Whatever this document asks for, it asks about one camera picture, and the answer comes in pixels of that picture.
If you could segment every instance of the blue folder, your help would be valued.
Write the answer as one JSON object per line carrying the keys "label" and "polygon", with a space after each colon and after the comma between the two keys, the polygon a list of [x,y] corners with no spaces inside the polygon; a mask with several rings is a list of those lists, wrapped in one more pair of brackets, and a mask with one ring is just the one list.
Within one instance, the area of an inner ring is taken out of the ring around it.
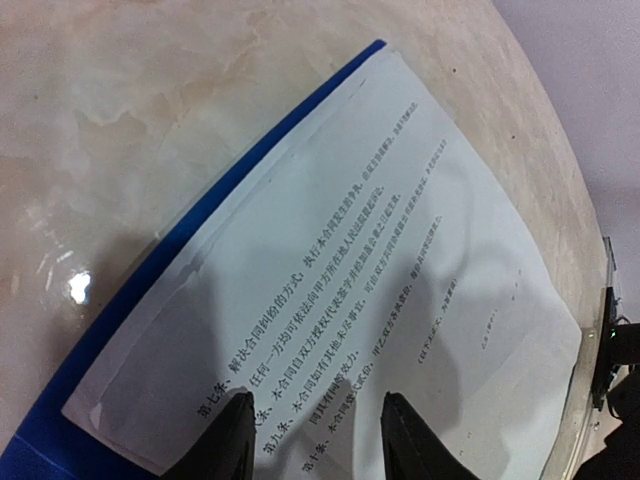
{"label": "blue folder", "polygon": [[384,46],[382,40],[373,42],[298,105],[211,187],[149,254],[96,318],[31,408],[0,457],[0,479],[157,478],[71,423],[62,416],[62,407],[118,327],[227,195],[293,127]]}

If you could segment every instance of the black object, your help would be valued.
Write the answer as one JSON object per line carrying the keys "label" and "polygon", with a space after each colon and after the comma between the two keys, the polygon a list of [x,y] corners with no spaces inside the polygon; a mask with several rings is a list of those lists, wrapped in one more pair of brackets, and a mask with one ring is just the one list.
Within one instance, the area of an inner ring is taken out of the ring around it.
{"label": "black object", "polygon": [[[399,393],[387,393],[382,443],[388,480],[478,480]],[[256,430],[251,393],[237,393],[163,480],[251,480]]]}
{"label": "black object", "polygon": [[611,360],[611,330],[615,327],[617,318],[616,300],[613,287],[607,287],[604,300],[604,318],[602,320],[602,331],[600,332],[600,347],[596,359],[596,368],[593,373],[591,383],[591,396],[593,397],[593,408],[602,411],[604,398],[611,382],[617,372],[616,365]]}
{"label": "black object", "polygon": [[631,372],[607,395],[622,425],[606,439],[606,448],[582,464],[574,480],[640,478],[640,372]]}
{"label": "black object", "polygon": [[163,480],[251,480],[256,444],[253,394],[236,393]]}
{"label": "black object", "polygon": [[399,393],[384,397],[382,445],[387,480],[478,480]]}

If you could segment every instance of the round table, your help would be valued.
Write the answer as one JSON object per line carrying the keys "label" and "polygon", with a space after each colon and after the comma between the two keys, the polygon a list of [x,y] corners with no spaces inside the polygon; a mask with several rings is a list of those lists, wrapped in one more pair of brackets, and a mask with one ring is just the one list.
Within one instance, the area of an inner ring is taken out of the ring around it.
{"label": "round table", "polygon": [[[595,212],[490,0],[34,0],[3,10],[0,451],[158,239],[376,38],[400,51],[493,170],[576,321],[597,329],[607,259]],[[548,472],[575,450],[589,348]]]}

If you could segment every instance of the paper document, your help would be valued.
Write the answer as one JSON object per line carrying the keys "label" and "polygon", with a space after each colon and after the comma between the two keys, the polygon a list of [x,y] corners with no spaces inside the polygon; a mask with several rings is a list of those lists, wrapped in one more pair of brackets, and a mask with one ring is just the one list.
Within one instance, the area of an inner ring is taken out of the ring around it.
{"label": "paper document", "polygon": [[479,478],[537,479],[580,338],[498,181],[386,48],[202,225],[63,412],[161,474],[250,390],[256,479],[383,479],[400,392]]}

